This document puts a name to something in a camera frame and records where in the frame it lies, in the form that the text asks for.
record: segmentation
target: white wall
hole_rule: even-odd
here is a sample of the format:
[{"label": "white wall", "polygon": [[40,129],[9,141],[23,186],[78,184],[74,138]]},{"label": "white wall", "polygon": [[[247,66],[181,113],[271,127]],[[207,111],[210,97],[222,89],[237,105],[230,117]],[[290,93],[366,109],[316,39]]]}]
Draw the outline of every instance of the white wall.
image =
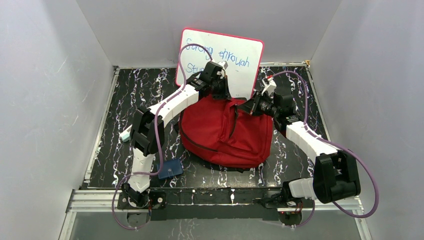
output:
[{"label": "white wall", "polygon": [[[344,0],[311,61],[328,131],[381,192],[374,239],[423,239],[424,2]],[[365,208],[373,188],[360,174]]]},{"label": "white wall", "polygon": [[57,239],[113,68],[75,0],[0,3],[0,239]]},{"label": "white wall", "polygon": [[77,0],[113,65],[175,66],[183,28],[260,39],[262,62],[310,60],[341,0]]}]

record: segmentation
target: marble tabletop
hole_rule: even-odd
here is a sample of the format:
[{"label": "marble tabletop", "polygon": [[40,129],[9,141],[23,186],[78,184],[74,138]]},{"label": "marble tabletop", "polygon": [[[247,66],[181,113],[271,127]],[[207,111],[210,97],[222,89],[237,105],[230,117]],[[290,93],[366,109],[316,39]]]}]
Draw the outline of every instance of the marble tabletop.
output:
[{"label": "marble tabletop", "polygon": [[[305,95],[308,97],[308,125],[327,138],[316,97],[311,89],[308,69],[305,66],[261,66],[256,86],[260,79],[284,70],[295,71],[307,83],[304,92],[302,84],[294,75],[283,74],[274,80],[278,88],[291,89],[299,118],[303,119]],[[178,87],[175,84],[175,68],[132,68],[121,69],[116,81],[107,117],[97,146],[88,188],[111,189],[131,172],[133,151],[129,142],[122,142],[119,133],[131,124],[133,113],[138,106],[151,106],[172,94]],[[284,181],[311,176],[312,165],[307,156],[285,139],[275,129],[270,156],[257,168],[240,173],[226,167],[211,164],[187,151],[178,132],[172,125],[175,117],[165,128],[163,145],[164,159],[179,158],[183,174],[168,179],[150,180],[152,188],[267,188],[279,187]],[[153,162],[153,172],[157,170],[159,158]]]}]

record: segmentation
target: red bag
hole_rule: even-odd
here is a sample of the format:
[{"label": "red bag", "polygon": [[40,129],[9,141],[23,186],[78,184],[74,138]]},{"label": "red bag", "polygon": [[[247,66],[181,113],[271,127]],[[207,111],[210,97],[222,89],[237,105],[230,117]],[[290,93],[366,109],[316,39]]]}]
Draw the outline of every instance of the red bag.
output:
[{"label": "red bag", "polygon": [[270,155],[273,121],[238,109],[244,102],[209,95],[187,107],[179,121],[184,147],[224,167],[255,168],[263,163]]}]

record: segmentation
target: whiteboard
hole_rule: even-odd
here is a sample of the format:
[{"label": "whiteboard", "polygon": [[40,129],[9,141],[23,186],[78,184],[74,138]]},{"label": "whiteboard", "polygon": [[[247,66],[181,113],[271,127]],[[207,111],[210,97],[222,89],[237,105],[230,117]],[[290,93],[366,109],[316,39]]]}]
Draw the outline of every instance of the whiteboard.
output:
[{"label": "whiteboard", "polygon": [[[231,97],[251,98],[264,49],[261,40],[185,28],[179,49],[187,44],[204,46],[217,63],[227,61],[226,74]],[[188,46],[181,53],[181,64],[187,78],[203,71],[208,61],[208,54],[198,46]],[[178,66],[175,83],[180,86],[183,82],[183,74]]]}]

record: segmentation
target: black zipper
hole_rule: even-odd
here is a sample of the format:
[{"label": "black zipper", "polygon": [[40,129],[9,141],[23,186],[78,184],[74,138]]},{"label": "black zipper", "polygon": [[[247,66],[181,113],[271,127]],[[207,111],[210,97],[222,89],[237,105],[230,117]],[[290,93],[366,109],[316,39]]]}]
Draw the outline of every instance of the black zipper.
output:
[{"label": "black zipper", "polygon": [[234,131],[236,130],[236,123],[237,123],[237,118],[239,117],[239,111],[237,111],[237,104],[234,105],[234,109],[235,109],[235,119],[234,119],[234,125],[232,126],[232,130],[231,133],[229,134],[228,138],[231,138],[231,136],[234,134]]},{"label": "black zipper", "polygon": [[183,113],[184,113],[184,111],[182,111],[180,114],[179,114],[179,132],[190,142],[190,143],[192,143],[192,144],[194,144],[194,145],[196,145],[197,147],[199,147],[199,148],[201,148],[201,149],[205,149],[205,150],[209,150],[209,151],[212,151],[212,152],[218,152],[218,150],[215,150],[215,149],[212,149],[212,148],[209,148],[209,147],[206,147],[206,146],[203,146],[203,145],[200,145],[200,144],[198,144],[197,142],[195,142],[195,141],[193,141],[193,140],[191,140],[185,133],[184,133],[184,131],[183,131],[183,125],[182,125],[182,122],[183,122]]}]

